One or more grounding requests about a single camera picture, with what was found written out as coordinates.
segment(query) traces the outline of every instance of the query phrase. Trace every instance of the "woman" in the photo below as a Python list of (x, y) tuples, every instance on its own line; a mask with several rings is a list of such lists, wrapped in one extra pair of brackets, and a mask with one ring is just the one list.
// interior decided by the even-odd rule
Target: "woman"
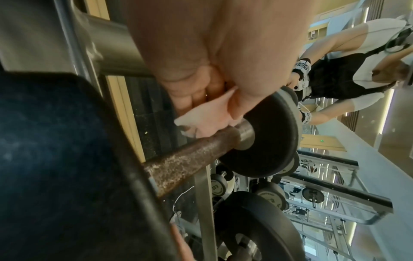
[(364, 109), (406, 80), (413, 46), (404, 41), (411, 32), (406, 21), (386, 18), (315, 42), (297, 62), (287, 86), (301, 101), (323, 97), (338, 101), (317, 112), (303, 111), (303, 123), (322, 124), (346, 112)]

